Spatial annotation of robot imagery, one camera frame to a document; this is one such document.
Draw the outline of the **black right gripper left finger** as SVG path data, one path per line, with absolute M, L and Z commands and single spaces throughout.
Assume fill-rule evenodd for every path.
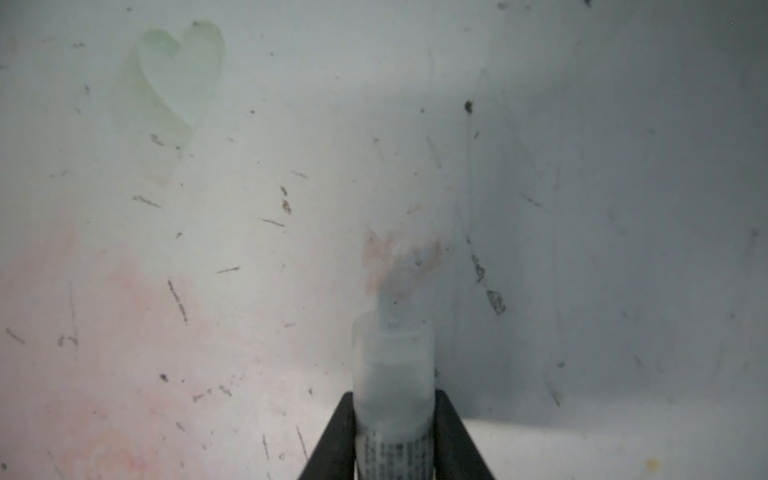
M 330 417 L 299 480 L 353 480 L 356 469 L 353 393 L 345 392 Z

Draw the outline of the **translucent glue stick cap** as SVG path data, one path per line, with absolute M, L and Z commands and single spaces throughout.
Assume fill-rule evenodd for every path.
M 435 404 L 432 326 L 376 311 L 352 327 L 354 412 L 359 428 L 387 442 L 430 428 Z

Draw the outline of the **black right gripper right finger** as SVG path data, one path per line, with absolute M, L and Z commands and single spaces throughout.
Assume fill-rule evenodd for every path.
M 493 480 L 477 446 L 447 393 L 436 391 L 434 470 L 437 480 Z

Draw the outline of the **white glue stick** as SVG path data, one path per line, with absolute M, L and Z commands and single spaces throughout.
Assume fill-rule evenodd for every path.
M 359 428 L 355 435 L 355 456 L 358 479 L 433 479 L 433 426 L 427 422 L 414 430 L 393 432 Z

